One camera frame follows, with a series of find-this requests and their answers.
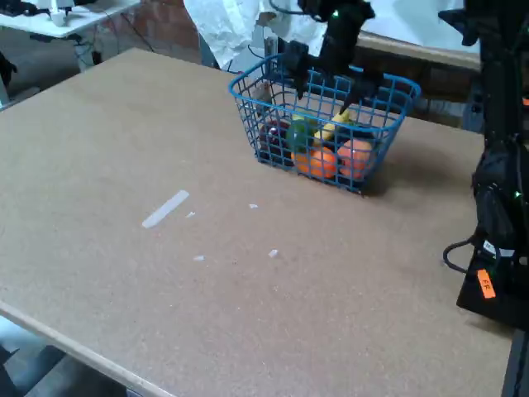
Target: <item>brown cork surface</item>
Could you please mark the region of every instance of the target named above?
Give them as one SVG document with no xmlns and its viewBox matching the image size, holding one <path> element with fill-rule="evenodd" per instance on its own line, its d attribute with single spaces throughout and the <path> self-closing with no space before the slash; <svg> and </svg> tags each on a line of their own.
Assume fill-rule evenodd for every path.
<svg viewBox="0 0 529 397">
<path fill-rule="evenodd" d="M 0 313 L 145 397 L 499 395 L 441 265 L 481 138 L 409 119 L 361 198 L 255 161 L 230 78 L 133 50 L 0 113 Z"/>
</svg>

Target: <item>white paper scrap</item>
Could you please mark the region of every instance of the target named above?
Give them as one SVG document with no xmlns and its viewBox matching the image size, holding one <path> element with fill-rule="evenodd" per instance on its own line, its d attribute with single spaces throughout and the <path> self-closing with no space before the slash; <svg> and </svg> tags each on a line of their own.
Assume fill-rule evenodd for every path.
<svg viewBox="0 0 529 397">
<path fill-rule="evenodd" d="M 154 211 L 143 223 L 141 226 L 148 229 L 150 227 L 156 226 L 162 219 L 164 219 L 171 211 L 177 208 L 183 201 L 189 197 L 189 193 L 185 190 L 180 190 L 172 198 L 167 200 L 164 205 Z"/>
</svg>

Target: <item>brick wall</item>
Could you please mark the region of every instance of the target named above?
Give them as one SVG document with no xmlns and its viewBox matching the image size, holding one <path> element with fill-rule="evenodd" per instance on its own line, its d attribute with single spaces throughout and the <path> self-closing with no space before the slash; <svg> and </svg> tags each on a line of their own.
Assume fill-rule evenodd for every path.
<svg viewBox="0 0 529 397">
<path fill-rule="evenodd" d="M 183 6 L 183 0 L 143 0 L 140 7 L 128 13 L 127 18 L 153 44 L 161 42 L 198 50 L 197 29 Z M 115 24 L 120 35 L 131 34 L 122 18 L 116 18 Z"/>
</svg>

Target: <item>cable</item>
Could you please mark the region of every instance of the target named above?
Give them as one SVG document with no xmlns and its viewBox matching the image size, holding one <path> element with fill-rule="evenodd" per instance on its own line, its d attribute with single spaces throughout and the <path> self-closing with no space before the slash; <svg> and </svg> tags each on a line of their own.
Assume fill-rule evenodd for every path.
<svg viewBox="0 0 529 397">
<path fill-rule="evenodd" d="M 145 37 L 143 37 L 141 35 L 141 33 L 136 29 L 136 27 L 134 25 L 132 25 L 132 22 L 129 20 L 129 18 L 125 17 L 124 14 L 122 14 L 122 18 L 126 21 L 126 23 L 128 23 L 128 25 L 131 27 L 131 29 L 136 33 L 136 35 L 138 37 L 140 37 L 141 41 L 144 42 L 144 44 L 149 47 L 149 50 L 151 50 L 152 52 L 156 53 L 155 49 L 152 48 L 152 45 L 149 43 L 149 41 L 147 41 L 147 39 Z"/>
<path fill-rule="evenodd" d="M 257 55 L 250 47 L 250 45 L 248 45 L 248 51 L 255 57 L 255 58 L 259 58 L 260 60 L 263 60 L 264 59 L 264 56 L 261 56 L 261 55 Z"/>
<path fill-rule="evenodd" d="M 116 37 L 116 47 L 117 47 L 117 53 L 120 54 L 122 51 L 121 51 L 121 47 L 120 47 L 120 43 L 119 43 L 119 35 L 117 34 L 117 28 L 116 28 L 116 24 L 114 23 L 112 17 L 110 15 L 108 15 L 108 12 L 106 12 L 105 10 L 103 10 L 102 8 L 100 7 L 97 7 L 96 11 L 100 11 L 102 13 L 104 13 L 106 16 L 107 16 L 107 19 L 110 21 L 110 23 L 112 24 L 112 29 L 114 30 L 114 37 Z M 90 11 L 90 10 L 72 10 L 71 12 L 85 12 L 85 13 L 93 13 L 93 11 Z"/>
<path fill-rule="evenodd" d="M 526 229 L 526 238 L 527 233 L 529 232 L 529 220 L 527 219 L 527 201 L 526 195 L 523 192 L 523 183 L 522 183 L 522 151 L 520 150 L 521 143 L 517 144 L 517 161 L 516 161 L 516 173 L 517 173 L 517 182 L 518 189 L 522 195 L 522 216 L 523 216 L 523 225 Z"/>
<path fill-rule="evenodd" d="M 84 52 L 82 52 L 81 54 L 78 54 L 77 52 L 75 53 L 75 57 L 77 58 L 77 60 L 83 62 L 86 67 L 90 67 L 90 65 L 87 64 L 82 57 L 85 56 L 88 52 L 91 52 L 93 50 L 94 44 L 96 42 L 96 34 L 97 33 L 98 33 L 98 29 L 96 27 L 94 27 L 93 28 L 93 37 L 92 37 L 92 42 L 91 43 L 84 44 L 84 43 L 81 43 L 81 40 L 77 40 L 77 44 L 74 45 L 75 47 L 80 47 L 80 46 L 84 46 L 84 45 L 88 46 L 88 48 Z"/>
<path fill-rule="evenodd" d="M 274 4 L 274 0 L 269 0 L 269 3 L 270 3 L 270 6 L 277 12 L 281 12 L 287 15 L 305 15 L 305 12 L 303 11 L 290 11 L 290 10 L 287 10 L 286 8 L 278 7 Z"/>
<path fill-rule="evenodd" d="M 460 273 L 463 273 L 466 275 L 466 269 L 463 269 L 462 267 L 453 264 L 450 262 L 450 259 L 448 259 L 448 255 L 456 248 L 461 248 L 462 246 L 467 246 L 472 242 L 472 237 L 467 238 L 466 240 L 463 240 L 462 242 L 455 242 L 454 244 L 450 244 L 445 250 L 443 251 L 443 261 L 446 263 L 448 267 L 450 267 L 452 270 L 459 271 Z"/>
<path fill-rule="evenodd" d="M 511 49 L 512 52 L 516 52 L 518 50 L 518 46 L 522 42 L 523 36 L 527 33 L 528 26 L 529 26 L 529 17 L 526 17 L 526 19 L 523 22 L 522 28 L 518 32 L 516 41 L 514 42 L 514 45 L 512 46 L 512 49 Z"/>
</svg>

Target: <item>orange sticker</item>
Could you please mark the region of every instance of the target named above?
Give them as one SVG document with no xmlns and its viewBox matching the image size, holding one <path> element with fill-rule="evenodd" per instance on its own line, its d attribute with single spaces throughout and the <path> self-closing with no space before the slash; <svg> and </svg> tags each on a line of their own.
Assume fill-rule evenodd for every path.
<svg viewBox="0 0 529 397">
<path fill-rule="evenodd" d="M 481 285 L 481 290 L 483 291 L 483 296 L 485 297 L 485 299 L 496 298 L 493 283 L 490 280 L 490 277 L 488 277 L 488 273 L 485 269 L 478 270 L 478 280 L 479 285 Z"/>
</svg>

